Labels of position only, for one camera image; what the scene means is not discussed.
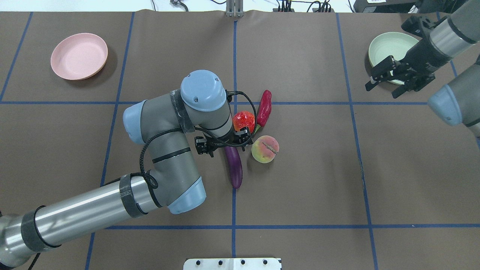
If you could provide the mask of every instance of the red pepper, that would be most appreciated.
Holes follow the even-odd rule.
[[[265,90],[260,100],[260,106],[258,107],[257,124],[265,126],[268,117],[272,112],[272,92]]]

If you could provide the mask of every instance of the light green bowl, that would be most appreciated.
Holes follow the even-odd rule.
[[[393,55],[395,60],[401,60],[405,57],[407,51],[417,44],[418,40],[407,34],[399,32],[388,32],[374,38],[368,47],[368,59],[370,64],[375,66],[389,55]],[[400,80],[389,81],[396,85],[404,84]]]

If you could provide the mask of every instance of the pink plate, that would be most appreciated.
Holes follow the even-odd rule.
[[[67,80],[83,80],[99,72],[107,61],[105,41],[94,34],[81,33],[60,42],[53,50],[53,72]]]

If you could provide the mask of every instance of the blue joint cap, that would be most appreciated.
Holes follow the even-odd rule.
[[[146,100],[128,107],[123,113],[123,126],[128,133],[128,137],[139,145],[145,144],[142,139],[142,130],[140,129],[140,117],[142,116],[142,108]]]
[[[183,101],[192,109],[214,111],[222,107],[227,94],[215,73],[196,70],[185,77],[180,85]]]
[[[207,194],[200,176],[193,185],[168,206],[168,209],[172,214],[187,212],[201,205],[206,198]]]
[[[431,96],[428,106],[445,123],[451,126],[462,123],[462,111],[449,85],[444,85]]]

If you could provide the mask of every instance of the eggplant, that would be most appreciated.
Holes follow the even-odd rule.
[[[230,173],[232,187],[238,189],[243,177],[239,152],[236,147],[226,146],[223,149],[225,150],[225,156],[227,157],[228,171]]]

